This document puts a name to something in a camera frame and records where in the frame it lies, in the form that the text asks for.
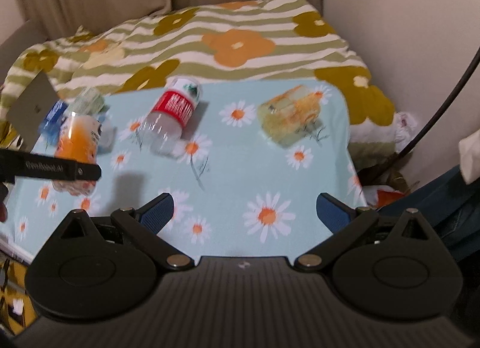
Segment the pale green label cup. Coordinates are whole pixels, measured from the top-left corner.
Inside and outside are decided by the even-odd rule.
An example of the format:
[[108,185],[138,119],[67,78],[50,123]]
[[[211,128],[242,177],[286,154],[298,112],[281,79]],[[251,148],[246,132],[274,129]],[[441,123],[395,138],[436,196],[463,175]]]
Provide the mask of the pale green label cup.
[[96,115],[105,107],[105,100],[98,89],[89,87],[76,97],[70,111],[76,115]]

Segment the grey bed headboard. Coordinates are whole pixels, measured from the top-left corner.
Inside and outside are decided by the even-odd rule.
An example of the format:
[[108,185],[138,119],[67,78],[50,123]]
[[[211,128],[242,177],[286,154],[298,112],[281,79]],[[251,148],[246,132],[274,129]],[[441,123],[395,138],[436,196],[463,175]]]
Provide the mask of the grey bed headboard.
[[47,40],[47,35],[33,21],[29,20],[18,28],[4,43],[0,46],[0,78],[4,82],[7,72],[12,64],[22,54],[24,50],[43,43]]

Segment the striped floral bed quilt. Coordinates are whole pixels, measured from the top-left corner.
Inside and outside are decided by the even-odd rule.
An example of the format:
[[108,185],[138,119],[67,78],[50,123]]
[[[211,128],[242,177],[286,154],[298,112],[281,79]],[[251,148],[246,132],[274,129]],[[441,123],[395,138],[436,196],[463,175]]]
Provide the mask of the striped floral bed quilt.
[[395,106],[364,61],[307,0],[195,6],[128,20],[96,34],[29,45],[7,63],[1,112],[39,73],[62,99],[93,86],[102,93],[158,88],[174,76],[202,82],[318,79],[337,87],[354,144],[393,146]]

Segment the yellow label clear cup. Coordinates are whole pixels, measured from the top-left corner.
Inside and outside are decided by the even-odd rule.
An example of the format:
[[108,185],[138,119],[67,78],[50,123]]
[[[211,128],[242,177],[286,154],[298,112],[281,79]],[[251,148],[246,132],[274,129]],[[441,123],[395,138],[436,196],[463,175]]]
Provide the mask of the yellow label clear cup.
[[292,146],[316,128],[320,97],[300,84],[259,105],[256,114],[268,138],[279,146]]

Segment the white blue label cup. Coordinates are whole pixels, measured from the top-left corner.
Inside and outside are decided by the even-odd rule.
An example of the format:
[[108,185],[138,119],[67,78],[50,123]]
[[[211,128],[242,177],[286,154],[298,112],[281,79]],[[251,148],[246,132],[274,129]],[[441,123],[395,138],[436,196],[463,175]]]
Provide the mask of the white blue label cup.
[[100,114],[97,120],[100,122],[98,152],[99,154],[106,154],[112,149],[115,140],[115,128],[105,113]]

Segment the daisy print blue tablecloth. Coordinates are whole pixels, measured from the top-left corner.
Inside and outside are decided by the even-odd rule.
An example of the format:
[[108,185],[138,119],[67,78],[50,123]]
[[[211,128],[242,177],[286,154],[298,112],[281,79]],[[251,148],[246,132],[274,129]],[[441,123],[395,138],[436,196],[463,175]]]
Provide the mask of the daisy print blue tablecloth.
[[93,193],[72,196],[55,191],[47,180],[20,179],[10,193],[1,238],[32,258],[70,210],[107,216],[167,192],[174,215],[160,237],[191,258],[295,259],[331,235],[331,225],[317,216],[319,194],[350,207],[365,204],[347,151],[347,105],[335,87],[303,81],[320,100],[320,115],[287,146],[262,130],[257,107],[296,85],[296,80],[205,84],[171,157],[153,154],[137,131],[160,90],[110,96],[107,117],[116,138],[97,158],[102,177]]

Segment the red label clear cup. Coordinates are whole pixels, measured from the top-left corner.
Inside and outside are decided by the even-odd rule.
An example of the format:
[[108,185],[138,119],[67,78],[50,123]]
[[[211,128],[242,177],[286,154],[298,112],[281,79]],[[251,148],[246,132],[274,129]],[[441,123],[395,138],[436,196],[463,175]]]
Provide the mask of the red label clear cup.
[[153,154],[171,154],[196,110],[202,94],[201,84],[192,77],[175,77],[139,127],[140,142]]

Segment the grey laptop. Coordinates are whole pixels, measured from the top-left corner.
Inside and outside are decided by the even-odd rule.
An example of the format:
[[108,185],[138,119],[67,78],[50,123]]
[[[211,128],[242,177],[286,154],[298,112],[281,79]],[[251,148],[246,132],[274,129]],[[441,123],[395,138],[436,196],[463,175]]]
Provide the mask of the grey laptop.
[[47,74],[39,73],[7,112],[7,120],[23,139],[23,150],[31,151],[40,136],[38,128],[59,100]]

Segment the orange dragon label cup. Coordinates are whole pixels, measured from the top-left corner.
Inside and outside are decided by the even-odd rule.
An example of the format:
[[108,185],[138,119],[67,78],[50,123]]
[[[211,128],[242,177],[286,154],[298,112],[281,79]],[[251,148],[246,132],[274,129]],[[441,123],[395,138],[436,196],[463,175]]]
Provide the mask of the orange dragon label cup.
[[[95,164],[101,123],[91,115],[72,113],[61,126],[55,158],[71,159],[77,162]],[[53,180],[57,192],[69,192],[73,196],[90,196],[96,185],[95,180]]]

